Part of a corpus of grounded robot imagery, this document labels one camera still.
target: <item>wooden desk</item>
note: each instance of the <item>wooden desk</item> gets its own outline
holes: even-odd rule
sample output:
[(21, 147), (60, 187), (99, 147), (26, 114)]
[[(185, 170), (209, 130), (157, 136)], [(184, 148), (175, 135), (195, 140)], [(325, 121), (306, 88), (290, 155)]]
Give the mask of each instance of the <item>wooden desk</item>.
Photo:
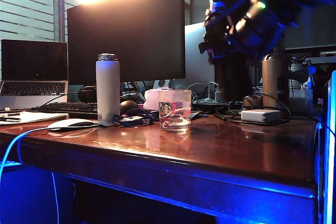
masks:
[[(21, 132), (49, 123), (2, 126), (0, 155)], [(237, 125), (213, 116), (186, 134), (97, 127), (38, 131), (10, 159), (96, 185), (236, 222), (317, 223), (316, 123)]]

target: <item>paper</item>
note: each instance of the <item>paper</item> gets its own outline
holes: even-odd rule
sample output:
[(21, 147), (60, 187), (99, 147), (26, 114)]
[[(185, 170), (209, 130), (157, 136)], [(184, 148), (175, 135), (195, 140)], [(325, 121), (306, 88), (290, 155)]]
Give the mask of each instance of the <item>paper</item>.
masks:
[(67, 113), (42, 113), (42, 112), (28, 112), (23, 111), (20, 115), (13, 116), (14, 118), (20, 118), (19, 122), (5, 122), (0, 121), (0, 126), (10, 125), (10, 124), (21, 124), (21, 123), (32, 123), (32, 122), (42, 122), (49, 121), (53, 119), (65, 119), (69, 117)]

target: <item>blue led light strip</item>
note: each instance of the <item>blue led light strip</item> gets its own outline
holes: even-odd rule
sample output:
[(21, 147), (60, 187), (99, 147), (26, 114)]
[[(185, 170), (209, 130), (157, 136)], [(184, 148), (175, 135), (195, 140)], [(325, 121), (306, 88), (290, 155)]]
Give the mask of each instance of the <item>blue led light strip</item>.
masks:
[(335, 132), (336, 125), (336, 71), (331, 75), (331, 81), (328, 91), (328, 114), (327, 114), (327, 126), (325, 139), (326, 139), (326, 159), (325, 159), (325, 171), (326, 181), (325, 190), (327, 195), (324, 199), (324, 224), (332, 223), (332, 198), (333, 198), (333, 181), (334, 181), (334, 158), (335, 158), (335, 136), (332, 132)]
[(55, 183), (55, 177), (54, 173), (51, 173), (53, 177), (53, 185), (54, 185), (54, 192), (55, 192), (55, 203), (56, 203), (56, 214), (57, 214), (57, 224), (59, 224), (59, 207), (58, 207), (58, 198), (57, 198), (57, 190), (56, 190), (56, 183)]
[[(8, 155), (9, 155), (9, 152), (11, 151), (13, 145), (16, 143), (16, 141), (20, 140), (23, 136), (31, 133), (31, 132), (34, 132), (34, 131), (41, 131), (41, 130), (50, 130), (50, 129), (59, 129), (59, 127), (56, 127), (56, 128), (39, 128), (39, 129), (33, 129), (33, 130), (30, 130), (30, 131), (26, 131), (26, 132), (23, 132), (21, 133), (19, 136), (15, 137), (8, 145), (7, 149), (6, 149), (6, 152), (5, 152), (5, 155), (2, 159), (2, 163), (1, 163), (1, 166), (0, 166), (0, 189), (1, 189), (1, 176), (2, 176), (2, 172), (4, 170), (4, 166), (5, 166), (5, 162), (8, 158)], [(56, 185), (55, 185), (55, 178), (54, 178), (54, 174), (52, 173), (52, 176), (53, 176), (53, 183), (54, 183), (54, 191), (55, 191), (55, 199), (56, 199), (56, 207), (57, 207), (57, 224), (59, 224), (59, 208), (58, 208), (58, 199), (57, 199), (57, 191), (56, 191)]]

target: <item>laptop screen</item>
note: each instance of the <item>laptop screen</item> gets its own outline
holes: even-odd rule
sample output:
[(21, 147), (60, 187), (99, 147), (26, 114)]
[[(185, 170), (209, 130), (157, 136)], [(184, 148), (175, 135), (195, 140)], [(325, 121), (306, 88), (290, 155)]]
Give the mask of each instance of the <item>laptop screen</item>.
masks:
[(1, 51), (2, 80), (68, 80), (66, 43), (3, 39)]

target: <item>clear drinking glass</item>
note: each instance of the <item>clear drinking glass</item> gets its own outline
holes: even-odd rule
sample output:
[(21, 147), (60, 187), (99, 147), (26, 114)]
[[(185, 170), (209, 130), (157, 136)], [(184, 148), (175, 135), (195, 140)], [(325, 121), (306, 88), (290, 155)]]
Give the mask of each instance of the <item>clear drinking glass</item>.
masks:
[(167, 131), (186, 131), (191, 124), (191, 90), (159, 90), (160, 126)]

